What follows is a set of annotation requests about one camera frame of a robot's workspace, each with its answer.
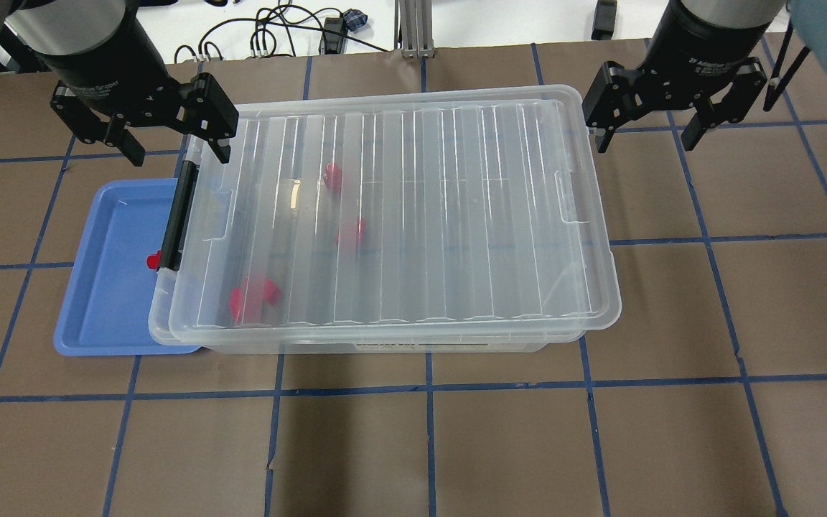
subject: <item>translucent storage bin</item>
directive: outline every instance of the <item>translucent storage bin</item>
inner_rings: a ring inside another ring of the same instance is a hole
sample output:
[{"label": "translucent storage bin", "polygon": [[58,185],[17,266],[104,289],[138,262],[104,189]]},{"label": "translucent storage bin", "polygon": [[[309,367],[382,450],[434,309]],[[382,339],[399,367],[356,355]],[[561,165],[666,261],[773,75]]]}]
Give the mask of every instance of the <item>translucent storage bin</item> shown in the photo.
[{"label": "translucent storage bin", "polygon": [[610,326],[614,259],[565,85],[239,107],[198,164],[152,337],[223,353],[534,351]]}]

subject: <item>tile floor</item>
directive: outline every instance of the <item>tile floor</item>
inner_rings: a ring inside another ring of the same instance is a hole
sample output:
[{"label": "tile floor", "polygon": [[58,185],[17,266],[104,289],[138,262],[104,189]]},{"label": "tile floor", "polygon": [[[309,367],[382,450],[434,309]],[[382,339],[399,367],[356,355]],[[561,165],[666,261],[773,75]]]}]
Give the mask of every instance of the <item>tile floor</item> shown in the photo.
[{"label": "tile floor", "polygon": [[[644,52],[207,69],[237,102],[584,92],[598,62]],[[686,116],[660,114],[597,154],[623,317],[515,355],[59,356],[95,190],[172,176],[181,139],[140,131],[140,169],[73,143],[46,106],[54,82],[0,76],[0,515],[827,515],[827,78],[813,58],[775,111],[693,153],[678,151]]]}]

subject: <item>white surface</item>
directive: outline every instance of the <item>white surface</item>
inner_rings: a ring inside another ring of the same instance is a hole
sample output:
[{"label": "white surface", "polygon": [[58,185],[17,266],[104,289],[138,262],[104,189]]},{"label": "white surface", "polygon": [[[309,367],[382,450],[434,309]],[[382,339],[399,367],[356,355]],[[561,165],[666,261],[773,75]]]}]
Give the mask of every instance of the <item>white surface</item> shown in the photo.
[{"label": "white surface", "polygon": [[[341,10],[360,9],[368,14],[368,26],[351,33],[359,39],[393,48],[393,0],[295,0],[299,6],[316,11],[322,7]],[[666,0],[618,0],[615,39],[653,36],[663,14]],[[227,7],[213,7],[203,0],[181,0],[174,6],[145,7],[139,19],[165,62],[173,62],[174,50],[187,43],[196,48],[200,36],[224,19],[253,17],[260,7],[273,7],[276,0],[244,0]],[[595,0],[433,0],[434,44],[437,47],[479,47],[523,43],[580,42],[592,33]],[[302,17],[298,10],[286,14]],[[210,35],[226,59],[250,56],[250,22],[230,23]],[[787,14],[778,14],[768,30],[787,29]],[[289,43],[282,27],[272,27],[279,40],[277,52],[288,52]],[[299,55],[317,55],[319,33],[293,30]],[[347,52],[373,52],[355,42],[347,42]]]},{"label": "white surface", "polygon": [[565,85],[240,106],[229,164],[191,144],[200,176],[152,337],[533,351],[609,327],[620,295],[587,134]]}]

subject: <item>blue tray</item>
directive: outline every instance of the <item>blue tray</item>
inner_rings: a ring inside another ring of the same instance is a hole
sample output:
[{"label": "blue tray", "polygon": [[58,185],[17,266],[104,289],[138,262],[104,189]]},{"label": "blue tray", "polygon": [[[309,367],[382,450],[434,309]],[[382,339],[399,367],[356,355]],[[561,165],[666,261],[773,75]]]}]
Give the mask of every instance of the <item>blue tray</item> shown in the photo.
[{"label": "blue tray", "polygon": [[149,335],[155,271],[177,180],[112,181],[88,213],[53,344],[62,355],[191,353]]}]

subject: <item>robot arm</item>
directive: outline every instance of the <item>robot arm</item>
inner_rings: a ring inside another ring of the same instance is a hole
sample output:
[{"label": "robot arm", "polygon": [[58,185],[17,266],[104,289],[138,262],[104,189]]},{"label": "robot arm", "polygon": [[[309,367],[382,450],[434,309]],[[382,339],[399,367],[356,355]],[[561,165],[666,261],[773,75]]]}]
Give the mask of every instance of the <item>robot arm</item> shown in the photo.
[{"label": "robot arm", "polygon": [[0,0],[0,12],[11,12],[6,22],[60,79],[50,107],[80,141],[102,141],[141,166],[145,151],[128,127],[166,126],[203,138],[227,163],[237,109],[209,73],[184,84],[168,75],[137,7],[134,0]]},{"label": "robot arm", "polygon": [[[784,3],[670,0],[643,62],[634,69],[605,62],[589,88],[583,109],[598,151],[607,150],[618,127],[651,111],[695,108],[682,133],[687,151],[708,130],[742,121],[768,83],[761,63],[749,54]],[[790,3],[792,27],[816,50],[827,72],[827,1]],[[769,98],[779,95],[784,85],[774,84]],[[713,101],[727,86],[723,98]]]}]

